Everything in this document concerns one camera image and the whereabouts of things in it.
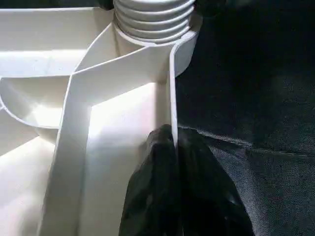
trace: dark cloth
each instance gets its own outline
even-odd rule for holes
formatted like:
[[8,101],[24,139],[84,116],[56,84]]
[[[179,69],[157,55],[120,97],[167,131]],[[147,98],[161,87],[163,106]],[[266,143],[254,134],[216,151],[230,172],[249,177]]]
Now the dark cloth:
[[180,127],[207,137],[256,236],[315,232],[315,2],[226,0],[176,79]]

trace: gloved hand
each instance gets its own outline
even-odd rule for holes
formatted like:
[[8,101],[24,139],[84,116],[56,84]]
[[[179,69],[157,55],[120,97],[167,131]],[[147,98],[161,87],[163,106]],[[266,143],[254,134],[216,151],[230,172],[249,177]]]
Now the gloved hand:
[[186,236],[253,236],[237,189],[195,130],[180,129],[178,141],[182,219]]
[[151,132],[146,153],[130,178],[119,236],[177,236],[180,182],[171,126]]

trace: white plastic part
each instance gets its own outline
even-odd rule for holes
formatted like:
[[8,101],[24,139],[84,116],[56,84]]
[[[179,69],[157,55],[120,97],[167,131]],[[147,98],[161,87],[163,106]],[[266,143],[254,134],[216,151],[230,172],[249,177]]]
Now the white plastic part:
[[184,35],[191,27],[195,0],[114,0],[120,28],[146,42],[166,43]]
[[[42,19],[42,23],[35,24],[29,14]],[[58,24],[78,36],[75,21],[83,24],[87,35],[92,29],[97,29],[93,32],[98,33],[95,40],[83,36],[91,39],[90,45],[87,45],[88,40],[82,43],[84,47],[80,48],[86,48],[85,53],[75,66],[69,67],[70,76],[59,76],[57,71],[52,71],[38,77],[37,71],[30,69],[20,77],[12,65],[0,80],[0,154],[3,154],[0,156],[0,192],[5,193],[0,197],[0,207],[4,209],[0,210],[0,219],[5,219],[0,221],[0,235],[117,235],[126,185],[138,158],[143,155],[147,136],[168,123],[172,125],[174,144],[177,143],[175,77],[190,62],[201,19],[196,18],[192,28],[178,40],[157,45],[123,33],[109,20],[113,12],[98,8],[0,10],[0,19],[9,22],[7,15],[16,17],[13,21],[16,25],[23,21],[35,24],[35,30],[29,26],[28,29],[36,31],[42,39],[51,35],[46,28],[52,30]],[[100,16],[103,24],[98,22]],[[73,24],[62,26],[59,17]],[[68,32],[65,35],[65,38],[64,35],[56,38],[65,41],[63,49],[67,50],[66,46],[72,48],[67,37],[75,39]],[[14,50],[14,44],[10,45],[6,37],[1,39],[0,36],[0,43],[1,40],[8,44],[2,45],[7,48],[6,52]],[[62,42],[53,41],[47,44],[62,47]],[[31,42],[28,44],[28,48],[35,47]],[[19,47],[17,44],[17,55],[25,52]],[[28,62],[27,57],[22,57],[22,61]],[[56,141],[55,148],[45,141],[47,136],[50,136],[48,140]],[[28,165],[36,171],[30,174]],[[1,172],[2,166],[10,172]],[[15,171],[16,166],[26,168],[25,174],[31,179]],[[35,193],[38,185],[42,188]],[[10,194],[16,186],[20,186],[17,191],[21,193],[21,198],[16,195],[17,201]],[[28,195],[24,198],[24,193],[36,194],[35,201]],[[31,224],[25,222],[28,218],[24,207],[33,210],[29,216]],[[8,212],[16,214],[6,219]]]
[[0,9],[0,76],[71,74],[112,19],[99,8]]

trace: white plastic tray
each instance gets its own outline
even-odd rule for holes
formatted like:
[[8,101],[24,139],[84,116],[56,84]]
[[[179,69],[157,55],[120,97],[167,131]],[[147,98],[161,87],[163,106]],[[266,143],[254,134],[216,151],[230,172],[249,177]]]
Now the white plastic tray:
[[172,124],[201,19],[136,41],[99,8],[0,10],[0,235],[118,234],[148,134]]

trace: white plastic object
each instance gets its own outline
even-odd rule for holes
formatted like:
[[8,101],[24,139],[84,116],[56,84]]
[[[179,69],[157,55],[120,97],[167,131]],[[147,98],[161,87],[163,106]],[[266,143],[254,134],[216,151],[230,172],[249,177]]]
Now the white plastic object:
[[191,27],[195,0],[114,0],[118,25],[131,37],[166,43],[180,38]]
[[[10,15],[21,24],[34,22],[29,14],[42,19],[42,30],[28,27],[42,39],[48,39],[51,32],[45,29],[52,24],[62,27],[50,20],[58,22],[63,14],[66,22],[81,22],[81,14],[86,17],[87,34],[100,29],[99,16],[113,17],[112,11],[84,8],[1,10],[0,19]],[[67,30],[73,32],[81,27],[71,26]],[[0,80],[0,138],[5,144],[9,138],[16,141],[9,147],[0,145],[0,192],[4,193],[0,235],[118,234],[126,185],[143,155],[147,136],[168,123],[177,143],[175,77],[190,62],[200,26],[201,19],[195,18],[192,28],[179,39],[157,45],[135,40],[108,20],[85,45],[85,53],[68,75],[53,71],[39,76],[29,69],[18,76],[13,65],[6,70]],[[23,32],[15,34],[22,38]],[[62,35],[55,38],[71,47]],[[14,51],[14,45],[5,45],[8,42],[1,36],[0,47],[1,40],[4,48],[11,47],[8,53]],[[62,45],[50,40],[51,45]],[[33,60],[20,58],[14,63]],[[6,59],[0,59],[0,67]],[[38,119],[34,113],[39,104],[47,119]],[[55,108],[59,113],[54,118]],[[49,130],[58,132],[50,140],[56,146],[46,141],[43,133]],[[14,212],[13,216],[6,217],[8,212]]]

